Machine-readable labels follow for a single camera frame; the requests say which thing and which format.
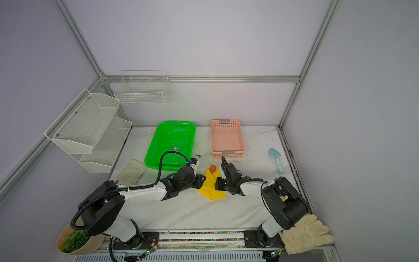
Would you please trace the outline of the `yellow paper napkin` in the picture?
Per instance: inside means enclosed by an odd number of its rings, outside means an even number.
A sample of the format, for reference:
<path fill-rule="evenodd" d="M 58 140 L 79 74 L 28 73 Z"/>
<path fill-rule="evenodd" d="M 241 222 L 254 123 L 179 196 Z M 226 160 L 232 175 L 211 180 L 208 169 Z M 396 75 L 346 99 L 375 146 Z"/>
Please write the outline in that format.
<path fill-rule="evenodd" d="M 220 178 L 219 168 L 212 174 L 208 169 L 205 172 L 205 181 L 203 186 L 197 190 L 197 192 L 211 201 L 221 200 L 226 198 L 224 191 L 217 191 L 215 184 L 218 178 Z"/>

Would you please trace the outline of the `pink plastic basket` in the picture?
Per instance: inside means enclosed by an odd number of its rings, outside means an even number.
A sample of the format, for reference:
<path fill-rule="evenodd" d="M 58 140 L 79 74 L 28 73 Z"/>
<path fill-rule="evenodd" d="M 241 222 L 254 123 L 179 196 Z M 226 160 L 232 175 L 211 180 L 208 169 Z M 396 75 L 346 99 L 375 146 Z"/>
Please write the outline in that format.
<path fill-rule="evenodd" d="M 243 157 L 246 149 L 239 120 L 211 121 L 211 150 L 215 159 Z"/>

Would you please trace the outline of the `green plastic basket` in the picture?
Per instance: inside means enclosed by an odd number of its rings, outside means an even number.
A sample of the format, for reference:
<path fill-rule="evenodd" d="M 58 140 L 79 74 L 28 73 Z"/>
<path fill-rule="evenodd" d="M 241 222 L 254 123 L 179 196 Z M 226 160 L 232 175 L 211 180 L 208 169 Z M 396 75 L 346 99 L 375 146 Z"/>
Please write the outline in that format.
<path fill-rule="evenodd" d="M 182 156 L 170 153 L 163 159 L 164 171 L 177 171 L 190 159 L 193 151 L 196 125 L 190 122 L 168 121 L 161 123 L 153 136 L 148 148 L 145 165 L 158 169 L 161 156 L 167 151 L 176 151 Z"/>

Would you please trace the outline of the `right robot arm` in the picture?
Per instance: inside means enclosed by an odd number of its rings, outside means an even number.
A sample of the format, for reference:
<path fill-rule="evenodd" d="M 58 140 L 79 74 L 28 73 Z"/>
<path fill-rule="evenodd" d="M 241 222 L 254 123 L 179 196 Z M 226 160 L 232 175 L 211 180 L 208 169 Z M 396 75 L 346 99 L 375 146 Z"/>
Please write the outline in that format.
<path fill-rule="evenodd" d="M 260 197 L 270 217 L 257 230 L 244 231 L 247 248 L 284 247 L 279 234 L 293 228 L 309 213 L 309 205 L 299 191 L 285 177 L 268 183 L 263 179 L 243 177 L 232 163 L 222 159 L 221 177 L 215 182 L 216 191 L 227 191 L 243 197 Z"/>

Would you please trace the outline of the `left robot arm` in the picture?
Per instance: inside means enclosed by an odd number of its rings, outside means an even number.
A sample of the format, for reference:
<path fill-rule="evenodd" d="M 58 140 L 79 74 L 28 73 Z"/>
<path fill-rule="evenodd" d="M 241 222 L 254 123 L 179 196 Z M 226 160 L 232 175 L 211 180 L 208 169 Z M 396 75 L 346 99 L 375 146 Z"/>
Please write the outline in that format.
<path fill-rule="evenodd" d="M 176 173 L 162 178 L 160 165 L 156 181 L 143 185 L 118 186 L 112 180 L 106 181 L 79 205 L 70 227 L 86 230 L 89 236 L 104 234 L 110 237 L 110 245 L 118 244 L 125 250 L 145 249 L 149 254 L 157 247 L 158 234 L 148 238 L 135 220 L 121 212 L 131 206 L 174 198 L 190 188 L 200 189 L 206 178 L 197 173 L 198 166 L 196 158 L 186 159 Z"/>

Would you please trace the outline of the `light blue garden trowel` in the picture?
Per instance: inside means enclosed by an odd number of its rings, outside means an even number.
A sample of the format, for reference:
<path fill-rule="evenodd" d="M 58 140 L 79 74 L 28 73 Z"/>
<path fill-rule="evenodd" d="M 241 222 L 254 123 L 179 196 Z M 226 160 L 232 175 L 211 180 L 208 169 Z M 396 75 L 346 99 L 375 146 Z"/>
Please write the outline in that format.
<path fill-rule="evenodd" d="M 268 150 L 268 153 L 269 153 L 270 157 L 272 157 L 272 158 L 275 159 L 278 172 L 280 174 L 284 174 L 284 169 L 283 169 L 282 164 L 280 162 L 281 154 L 276 149 L 274 149 L 274 148 L 270 148 Z"/>

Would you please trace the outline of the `cream work glove right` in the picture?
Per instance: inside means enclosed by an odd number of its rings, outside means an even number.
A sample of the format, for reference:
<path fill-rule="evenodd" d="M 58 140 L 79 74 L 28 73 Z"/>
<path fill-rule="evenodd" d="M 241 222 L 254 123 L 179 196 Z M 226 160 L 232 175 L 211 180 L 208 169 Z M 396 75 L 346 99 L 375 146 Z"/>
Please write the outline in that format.
<path fill-rule="evenodd" d="M 305 215 L 292 228 L 282 232 L 282 242 L 288 255 L 311 251 L 335 240 L 330 228 L 314 214 Z"/>

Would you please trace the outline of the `white mesh two-tier shelf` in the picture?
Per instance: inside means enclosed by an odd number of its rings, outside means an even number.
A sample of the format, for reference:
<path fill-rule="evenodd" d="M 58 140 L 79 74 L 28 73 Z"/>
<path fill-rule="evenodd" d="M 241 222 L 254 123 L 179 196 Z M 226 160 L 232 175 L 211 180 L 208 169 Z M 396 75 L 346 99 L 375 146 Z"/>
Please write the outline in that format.
<path fill-rule="evenodd" d="M 110 173 L 132 128 L 119 99 L 84 89 L 44 132 L 90 173 Z"/>

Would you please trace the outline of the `paper bag with greens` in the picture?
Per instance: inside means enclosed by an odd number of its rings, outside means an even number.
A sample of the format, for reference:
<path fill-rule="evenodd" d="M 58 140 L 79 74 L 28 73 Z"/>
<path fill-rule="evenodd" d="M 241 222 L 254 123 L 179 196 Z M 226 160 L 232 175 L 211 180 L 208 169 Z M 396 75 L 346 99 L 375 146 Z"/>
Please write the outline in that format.
<path fill-rule="evenodd" d="M 70 255 L 86 255 L 94 253 L 103 244 L 103 234 L 89 236 L 85 229 L 74 230 L 66 226 L 57 240 L 57 249 L 61 253 Z"/>

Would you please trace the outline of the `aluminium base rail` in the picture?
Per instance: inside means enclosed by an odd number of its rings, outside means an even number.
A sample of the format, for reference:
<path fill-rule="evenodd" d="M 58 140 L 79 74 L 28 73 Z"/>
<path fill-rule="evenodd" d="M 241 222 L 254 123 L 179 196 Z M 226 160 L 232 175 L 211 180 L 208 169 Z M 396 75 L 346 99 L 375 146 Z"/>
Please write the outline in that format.
<path fill-rule="evenodd" d="M 153 244 L 157 246 L 158 251 L 235 251 L 244 248 L 282 251 L 284 249 L 280 234 L 269 239 L 255 228 L 142 230 L 137 240 L 124 242 L 114 238 L 113 249 L 146 251 Z"/>

